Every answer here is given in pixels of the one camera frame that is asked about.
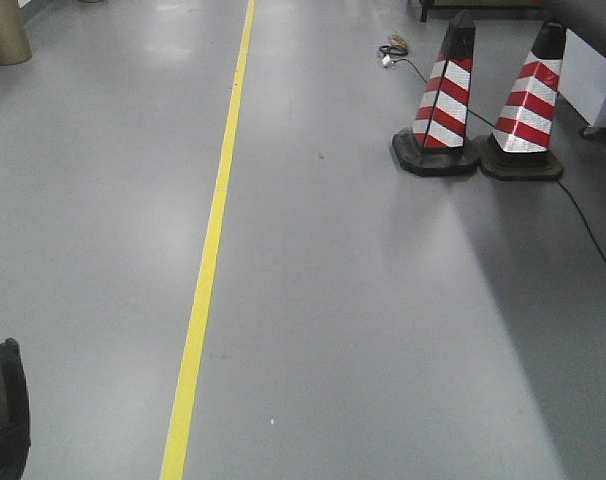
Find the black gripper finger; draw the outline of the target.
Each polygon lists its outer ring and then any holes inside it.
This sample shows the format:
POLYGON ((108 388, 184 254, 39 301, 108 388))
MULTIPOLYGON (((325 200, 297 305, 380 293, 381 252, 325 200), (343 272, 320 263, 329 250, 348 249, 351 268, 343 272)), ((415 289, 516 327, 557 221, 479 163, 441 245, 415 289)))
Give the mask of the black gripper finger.
POLYGON ((29 395, 19 343, 0 344, 0 479, 20 479, 30 438, 29 395))

